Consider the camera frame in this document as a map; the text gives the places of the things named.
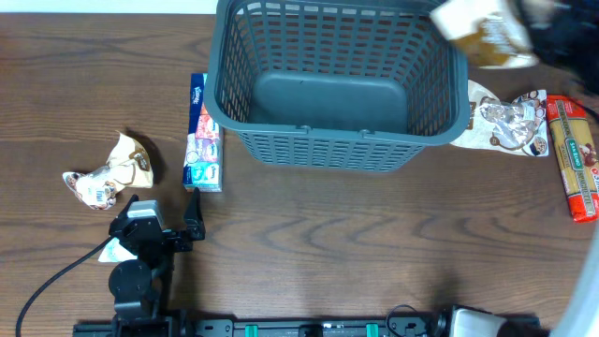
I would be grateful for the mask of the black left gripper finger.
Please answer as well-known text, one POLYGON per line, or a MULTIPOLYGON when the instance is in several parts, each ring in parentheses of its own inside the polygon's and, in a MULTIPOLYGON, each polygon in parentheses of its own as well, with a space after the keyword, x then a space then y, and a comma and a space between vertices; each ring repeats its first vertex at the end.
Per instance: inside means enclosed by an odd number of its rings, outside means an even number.
POLYGON ((183 221, 186 224, 186 232, 192 241, 205 239, 206 229, 200 209, 200 191, 197 187, 194 189, 184 212, 183 221))
POLYGON ((117 216, 111 221, 109 228, 110 236, 121 236, 123 229, 128 225, 128 211, 134 202, 139 200, 138 195, 133 195, 128 201, 125 207, 117 214, 117 216))

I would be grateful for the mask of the cookie bag with clear window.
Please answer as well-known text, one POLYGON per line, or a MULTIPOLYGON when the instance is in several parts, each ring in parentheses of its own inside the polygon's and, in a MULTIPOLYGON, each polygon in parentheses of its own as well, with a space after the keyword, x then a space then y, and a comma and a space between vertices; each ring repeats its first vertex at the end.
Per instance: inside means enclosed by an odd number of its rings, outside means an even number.
POLYGON ((503 102, 481 84, 468 81, 468 96, 470 122, 452 141, 454 146, 529 157, 549 154, 545 90, 503 102))

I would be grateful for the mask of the red spaghetti packet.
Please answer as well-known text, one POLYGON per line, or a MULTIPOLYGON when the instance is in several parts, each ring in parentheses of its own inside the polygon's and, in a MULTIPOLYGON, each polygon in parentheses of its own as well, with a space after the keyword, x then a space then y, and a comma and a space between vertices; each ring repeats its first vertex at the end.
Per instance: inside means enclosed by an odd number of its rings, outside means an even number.
POLYGON ((547 121, 570 213, 576 223, 598 219, 598 148, 587 112, 573 98, 550 95, 547 121))

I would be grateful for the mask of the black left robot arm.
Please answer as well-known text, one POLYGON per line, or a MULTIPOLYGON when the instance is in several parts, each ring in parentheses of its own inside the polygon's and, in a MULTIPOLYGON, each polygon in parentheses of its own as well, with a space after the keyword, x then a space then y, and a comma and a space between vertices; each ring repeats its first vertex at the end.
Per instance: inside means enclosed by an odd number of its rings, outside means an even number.
POLYGON ((109 234, 135 257, 119 263, 110 274, 114 309, 125 320, 153 319, 166 305, 174 255, 193 250, 206 229, 196 188, 184 212, 185 228, 164 229, 158 202, 134 195, 110 223, 109 234))

